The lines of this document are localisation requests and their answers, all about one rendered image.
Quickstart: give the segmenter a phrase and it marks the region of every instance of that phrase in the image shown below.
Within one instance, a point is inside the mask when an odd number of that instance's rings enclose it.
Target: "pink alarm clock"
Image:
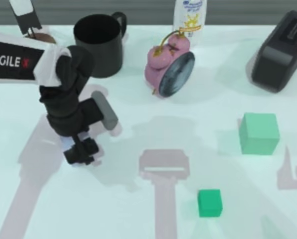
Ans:
[[[188,38],[183,32],[173,31],[160,46],[154,46],[148,52],[145,78],[154,88],[153,94],[169,97],[184,86],[194,65],[195,56],[190,52]]]

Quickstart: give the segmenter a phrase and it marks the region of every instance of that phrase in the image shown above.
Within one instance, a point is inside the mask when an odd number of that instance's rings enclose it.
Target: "gray wall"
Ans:
[[[74,24],[91,13],[122,11],[129,24],[172,24],[175,0],[32,0],[41,23]],[[208,0],[207,24],[276,24],[297,0]],[[16,24],[0,0],[0,24]]]

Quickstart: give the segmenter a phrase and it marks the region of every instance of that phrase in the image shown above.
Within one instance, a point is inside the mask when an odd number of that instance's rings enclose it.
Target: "sun logo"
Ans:
[[[188,17],[188,21],[185,21],[185,26],[186,27],[194,27],[197,25],[198,23],[198,17],[199,17],[199,14],[196,14],[194,17],[191,17],[189,15],[187,15]]]

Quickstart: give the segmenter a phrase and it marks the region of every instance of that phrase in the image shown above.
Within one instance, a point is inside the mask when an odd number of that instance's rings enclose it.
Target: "large green block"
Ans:
[[[275,114],[245,113],[239,138],[243,154],[272,155],[280,141]]]
[[[220,190],[200,190],[198,192],[198,209],[200,217],[219,217],[222,212]]]

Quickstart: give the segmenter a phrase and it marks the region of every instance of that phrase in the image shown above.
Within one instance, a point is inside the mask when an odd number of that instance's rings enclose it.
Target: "clock face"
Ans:
[[[163,97],[169,97],[184,86],[188,80],[195,64],[195,56],[187,52],[168,68],[159,85],[159,94]]]

